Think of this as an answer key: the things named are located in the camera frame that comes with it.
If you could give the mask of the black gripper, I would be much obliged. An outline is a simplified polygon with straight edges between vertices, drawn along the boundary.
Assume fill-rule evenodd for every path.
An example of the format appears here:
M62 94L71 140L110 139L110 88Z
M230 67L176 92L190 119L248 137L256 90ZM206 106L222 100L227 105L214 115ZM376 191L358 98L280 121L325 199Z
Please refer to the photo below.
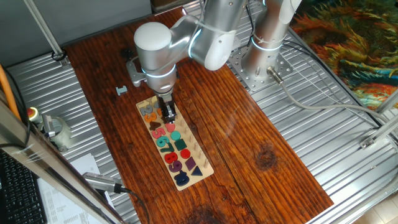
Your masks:
M172 92L156 94L164 123L174 123L177 112L174 106L174 97Z

